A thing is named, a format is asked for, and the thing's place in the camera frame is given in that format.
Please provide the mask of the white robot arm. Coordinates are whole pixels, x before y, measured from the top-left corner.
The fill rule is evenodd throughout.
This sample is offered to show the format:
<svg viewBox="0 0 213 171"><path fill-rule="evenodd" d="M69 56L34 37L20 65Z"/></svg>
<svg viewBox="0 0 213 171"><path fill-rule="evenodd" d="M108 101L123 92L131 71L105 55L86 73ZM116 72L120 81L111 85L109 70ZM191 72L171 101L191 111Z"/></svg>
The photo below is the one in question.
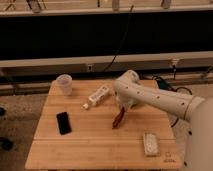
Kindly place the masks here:
<svg viewBox="0 0 213 171"><path fill-rule="evenodd" d="M183 171L213 171L213 97L182 94L139 84L139 76L128 70L114 82L118 103L139 101L187 121Z"/></svg>

